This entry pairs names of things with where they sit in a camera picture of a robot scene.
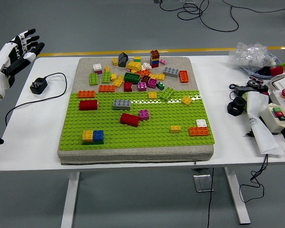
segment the yellow floor stripe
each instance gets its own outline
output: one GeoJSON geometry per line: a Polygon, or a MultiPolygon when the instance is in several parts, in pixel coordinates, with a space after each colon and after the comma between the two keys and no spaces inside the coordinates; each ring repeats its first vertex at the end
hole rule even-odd
{"type": "MultiPolygon", "coordinates": [[[[231,51],[235,47],[220,47],[220,48],[182,48],[182,49],[159,49],[160,53],[176,53],[176,52],[211,52],[211,51],[231,51]]],[[[268,47],[268,50],[285,50],[285,46],[268,47]]],[[[57,57],[57,56],[93,56],[93,55],[119,55],[126,54],[141,54],[149,53],[150,50],[116,50],[116,51],[89,51],[89,52],[56,52],[56,53],[41,53],[39,57],[57,57]]]]}

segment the white paper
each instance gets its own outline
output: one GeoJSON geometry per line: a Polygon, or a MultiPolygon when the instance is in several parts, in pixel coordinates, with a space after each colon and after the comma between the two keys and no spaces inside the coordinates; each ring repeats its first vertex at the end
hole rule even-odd
{"type": "Polygon", "coordinates": [[[259,92],[247,92],[247,114],[250,126],[261,154],[283,155],[283,149],[269,129],[259,119],[261,114],[267,109],[268,99],[267,95],[259,92]]]}

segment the white table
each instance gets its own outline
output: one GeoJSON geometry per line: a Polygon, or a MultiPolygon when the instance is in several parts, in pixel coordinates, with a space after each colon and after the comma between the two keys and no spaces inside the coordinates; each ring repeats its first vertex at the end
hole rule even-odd
{"type": "MultiPolygon", "coordinates": [[[[224,167],[240,224],[249,224],[245,204],[238,193],[239,184],[232,167],[235,165],[261,164],[260,154],[254,138],[243,137],[250,131],[246,114],[234,117],[227,113],[230,102],[228,88],[234,83],[244,85],[248,75],[228,63],[227,56],[189,57],[198,88],[203,99],[214,135],[214,155],[209,161],[147,163],[147,164],[96,164],[61,165],[57,156],[59,138],[64,123],[68,100],[80,57],[39,58],[28,76],[17,105],[61,94],[65,88],[63,76],[47,78],[48,88],[41,94],[31,93],[29,86],[37,77],[62,72],[66,74],[68,88],[62,97],[41,103],[25,105],[14,110],[0,145],[0,172],[14,171],[64,171],[68,173],[69,185],[61,227],[72,227],[79,172],[97,169],[169,167],[192,168],[224,167]]],[[[285,151],[282,135],[275,138],[285,151]]],[[[269,163],[285,164],[285,155],[269,155],[269,163]]]]}

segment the green baseplate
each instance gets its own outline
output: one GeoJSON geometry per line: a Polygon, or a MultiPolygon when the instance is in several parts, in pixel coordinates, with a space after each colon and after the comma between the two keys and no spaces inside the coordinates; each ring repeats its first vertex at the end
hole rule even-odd
{"type": "Polygon", "coordinates": [[[80,111],[77,93],[72,93],[66,112],[59,149],[62,151],[142,148],[163,146],[212,145],[214,138],[203,101],[198,90],[177,90],[169,101],[149,100],[148,92],[96,93],[98,110],[80,111]],[[181,103],[184,96],[192,98],[189,106],[181,103]],[[131,109],[113,110],[113,100],[131,100],[131,109]],[[120,123],[122,113],[139,116],[139,110],[148,109],[149,120],[139,122],[138,127],[120,123]],[[196,126],[197,119],[205,119],[209,136],[189,136],[189,127],[196,126]],[[180,133],[170,133],[171,126],[179,125],[180,133]],[[83,145],[82,134],[87,130],[104,130],[104,144],[83,145]]]}

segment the black cable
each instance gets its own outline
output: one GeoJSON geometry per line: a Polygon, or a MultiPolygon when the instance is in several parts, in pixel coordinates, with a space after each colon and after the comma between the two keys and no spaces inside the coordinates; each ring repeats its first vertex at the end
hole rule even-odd
{"type": "Polygon", "coordinates": [[[251,171],[251,172],[250,172],[251,175],[252,175],[252,178],[250,178],[250,182],[251,182],[251,183],[254,183],[254,184],[257,184],[257,186],[255,186],[255,185],[249,185],[249,184],[241,184],[241,185],[239,186],[239,195],[240,195],[240,198],[241,198],[241,200],[242,200],[243,203],[247,203],[247,202],[249,202],[249,201],[251,201],[251,200],[260,199],[260,198],[264,197],[264,193],[265,193],[264,185],[263,185],[263,184],[260,184],[260,182],[257,180],[257,177],[258,177],[259,175],[261,175],[261,173],[266,169],[267,165],[268,165],[268,154],[266,154],[261,168],[260,168],[258,171],[251,171]],[[248,186],[248,187],[252,187],[252,188],[260,188],[260,187],[262,187],[262,189],[263,189],[263,194],[262,194],[261,197],[251,198],[251,199],[249,199],[249,200],[247,200],[247,201],[244,201],[244,200],[242,199],[242,195],[241,195],[241,187],[242,187],[242,186],[248,186]]]}
{"type": "MultiPolygon", "coordinates": [[[[67,77],[66,77],[66,75],[65,75],[64,73],[53,73],[53,74],[50,74],[50,75],[48,75],[48,76],[45,76],[44,79],[47,78],[47,77],[49,77],[49,76],[58,75],[58,74],[62,74],[62,75],[65,77],[65,80],[67,79],[67,77]]],[[[67,80],[66,80],[66,87],[65,87],[65,90],[63,91],[62,94],[57,95],[57,96],[53,96],[53,97],[49,97],[49,98],[45,98],[45,99],[42,99],[42,100],[38,100],[38,101],[31,101],[31,102],[26,102],[26,103],[17,105],[16,107],[14,107],[14,108],[12,108],[11,110],[9,110],[8,113],[5,115],[5,125],[6,125],[6,126],[8,125],[8,123],[7,123],[8,114],[9,114],[11,111],[13,111],[14,109],[19,108],[20,106],[23,106],[23,105],[32,104],[32,103],[37,103],[37,102],[46,101],[46,100],[49,100],[49,99],[53,99],[53,98],[60,97],[60,96],[62,96],[63,94],[65,94],[66,90],[67,90],[67,80]]]]}
{"type": "Polygon", "coordinates": [[[212,200],[213,173],[214,173],[214,168],[212,168],[210,200],[209,200],[209,206],[208,206],[208,223],[207,223],[207,228],[209,228],[209,222],[210,222],[210,205],[211,205],[211,200],[212,200]]]}
{"type": "Polygon", "coordinates": [[[216,29],[216,28],[211,28],[210,26],[206,25],[203,20],[201,19],[201,15],[203,14],[203,12],[206,11],[206,9],[208,8],[209,6],[209,0],[207,0],[207,6],[205,7],[204,10],[201,9],[203,3],[204,3],[205,0],[203,0],[201,2],[201,4],[199,6],[197,6],[195,3],[184,3],[182,7],[178,8],[178,9],[164,9],[162,7],[162,4],[160,3],[160,8],[163,10],[163,11],[167,11],[167,12],[172,12],[172,11],[177,11],[177,10],[183,10],[183,11],[180,11],[178,12],[177,14],[177,17],[181,20],[193,20],[193,19],[196,19],[196,18],[199,18],[200,21],[202,22],[202,24],[204,26],[206,26],[207,28],[211,29],[211,30],[214,30],[214,31],[218,31],[218,32],[234,32],[236,30],[238,30],[239,28],[239,24],[238,22],[235,20],[235,18],[233,17],[232,15],[232,8],[238,8],[238,9],[245,9],[245,10],[251,10],[253,12],[257,12],[257,13],[272,13],[272,12],[278,12],[278,11],[282,11],[282,10],[285,10],[285,8],[283,9],[279,9],[279,10],[274,10],[274,11],[257,11],[257,10],[254,10],[254,9],[250,9],[250,8],[245,8],[245,7],[238,7],[238,6],[233,6],[227,2],[225,2],[224,0],[222,0],[223,3],[227,4],[230,6],[230,16],[232,18],[232,20],[237,24],[237,27],[235,29],[232,29],[232,30],[219,30],[219,29],[216,29]],[[182,18],[180,15],[182,13],[189,13],[189,14],[192,14],[192,15],[197,15],[195,17],[192,17],[192,18],[189,18],[189,19],[185,19],[185,18],[182,18]]]}

